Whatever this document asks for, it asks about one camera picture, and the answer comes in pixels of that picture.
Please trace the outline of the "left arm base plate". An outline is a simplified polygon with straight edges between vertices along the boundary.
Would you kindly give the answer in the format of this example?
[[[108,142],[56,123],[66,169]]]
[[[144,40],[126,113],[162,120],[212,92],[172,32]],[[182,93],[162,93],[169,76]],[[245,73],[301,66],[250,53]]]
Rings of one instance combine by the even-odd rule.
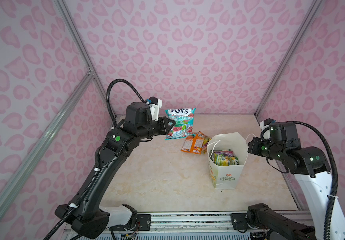
[[[134,232],[137,231],[149,231],[151,226],[150,214],[138,214],[135,219],[130,220],[127,225],[117,225],[108,228],[114,232]]]

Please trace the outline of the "lime Fox's candy bag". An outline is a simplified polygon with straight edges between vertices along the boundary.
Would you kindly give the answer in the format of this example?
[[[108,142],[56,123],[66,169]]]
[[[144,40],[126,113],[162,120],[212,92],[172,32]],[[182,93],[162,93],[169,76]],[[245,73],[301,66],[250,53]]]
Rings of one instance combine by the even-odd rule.
[[[212,151],[212,153],[210,154],[210,159],[213,161],[214,164],[220,167],[239,165],[238,158],[234,155],[234,152],[231,150]]]

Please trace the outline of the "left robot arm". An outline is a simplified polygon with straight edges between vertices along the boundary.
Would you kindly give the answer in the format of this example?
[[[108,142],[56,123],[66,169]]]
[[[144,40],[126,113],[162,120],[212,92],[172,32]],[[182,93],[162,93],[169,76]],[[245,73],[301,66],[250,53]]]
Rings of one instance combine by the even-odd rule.
[[[101,146],[94,154],[94,167],[87,176],[82,187],[65,205],[59,205],[55,215],[59,222],[45,236],[49,240],[64,224],[70,224],[77,233],[76,239],[86,237],[95,239],[106,229],[122,226],[126,230],[134,230],[139,226],[136,222],[137,211],[127,205],[100,209],[100,203],[113,177],[119,168],[140,143],[149,142],[155,136],[167,135],[175,126],[175,121],[159,116],[162,101],[150,97],[131,103],[126,109],[123,120],[116,123],[110,104],[110,92],[115,84],[124,83],[132,90],[134,86],[127,80],[112,81],[106,91],[106,105],[111,119],[111,129]]]

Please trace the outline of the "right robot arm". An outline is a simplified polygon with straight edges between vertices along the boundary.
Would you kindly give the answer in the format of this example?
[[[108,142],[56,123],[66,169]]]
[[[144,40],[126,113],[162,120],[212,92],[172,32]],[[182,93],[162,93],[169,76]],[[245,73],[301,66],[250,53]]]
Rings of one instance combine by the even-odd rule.
[[[302,147],[297,125],[312,130],[322,141],[325,150]],[[248,153],[276,160],[285,173],[294,175],[306,199],[313,226],[290,220],[266,204],[248,207],[246,222],[250,227],[266,227],[267,235],[277,233],[287,240],[345,240],[345,216],[338,201],[338,172],[331,148],[315,127],[299,122],[276,122],[266,119],[260,123],[261,134],[248,143]]]

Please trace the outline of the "orange candy bag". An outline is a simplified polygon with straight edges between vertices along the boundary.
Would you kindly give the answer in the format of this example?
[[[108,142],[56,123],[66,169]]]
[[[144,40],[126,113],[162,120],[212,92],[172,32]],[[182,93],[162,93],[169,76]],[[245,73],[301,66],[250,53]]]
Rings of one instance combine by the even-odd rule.
[[[207,145],[210,140],[211,138],[202,132],[192,133],[186,137],[181,151],[201,155],[207,152]]]

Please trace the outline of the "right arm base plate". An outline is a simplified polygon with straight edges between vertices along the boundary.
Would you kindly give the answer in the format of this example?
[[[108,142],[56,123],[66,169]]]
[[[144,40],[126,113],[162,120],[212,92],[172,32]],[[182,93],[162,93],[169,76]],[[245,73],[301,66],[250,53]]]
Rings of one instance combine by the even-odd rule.
[[[252,230],[247,219],[247,213],[231,213],[230,214],[231,223],[233,229],[239,233],[247,233],[247,231]]]

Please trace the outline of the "white illustrated paper bag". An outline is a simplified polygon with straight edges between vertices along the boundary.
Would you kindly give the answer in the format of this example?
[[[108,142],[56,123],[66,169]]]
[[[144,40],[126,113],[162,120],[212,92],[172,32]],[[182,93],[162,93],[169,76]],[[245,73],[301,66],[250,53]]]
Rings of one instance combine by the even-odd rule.
[[[220,167],[210,159],[212,151],[231,150],[239,160],[237,166]],[[207,145],[209,174],[217,190],[235,189],[248,157],[246,139],[238,132],[214,136]]]

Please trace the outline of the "teal Fox's candy bag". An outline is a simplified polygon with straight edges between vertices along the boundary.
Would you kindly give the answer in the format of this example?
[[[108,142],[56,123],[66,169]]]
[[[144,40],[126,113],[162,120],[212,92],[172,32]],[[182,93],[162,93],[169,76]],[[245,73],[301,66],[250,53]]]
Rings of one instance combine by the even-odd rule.
[[[192,132],[195,110],[195,108],[188,108],[165,111],[167,117],[175,121],[174,127],[166,135],[166,140],[185,138]]]

